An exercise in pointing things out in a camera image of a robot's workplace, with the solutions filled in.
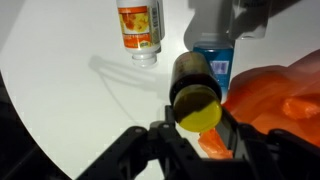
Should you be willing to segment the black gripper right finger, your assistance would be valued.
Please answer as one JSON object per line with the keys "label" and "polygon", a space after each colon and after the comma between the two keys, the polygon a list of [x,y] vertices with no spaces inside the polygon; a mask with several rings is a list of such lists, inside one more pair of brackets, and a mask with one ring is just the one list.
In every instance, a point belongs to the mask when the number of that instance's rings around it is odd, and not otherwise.
{"label": "black gripper right finger", "polygon": [[216,130],[233,158],[204,159],[211,180],[320,180],[320,148],[289,131],[260,133],[226,109]]}

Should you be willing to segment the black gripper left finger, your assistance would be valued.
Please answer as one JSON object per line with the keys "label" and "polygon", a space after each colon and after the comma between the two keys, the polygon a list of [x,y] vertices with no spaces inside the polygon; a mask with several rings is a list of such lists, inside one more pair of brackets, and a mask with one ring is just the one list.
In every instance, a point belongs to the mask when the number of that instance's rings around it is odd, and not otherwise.
{"label": "black gripper left finger", "polygon": [[164,180],[196,180],[200,158],[175,128],[173,108],[165,107],[165,120],[146,129],[132,126],[124,131],[76,180],[135,180],[156,160]]}

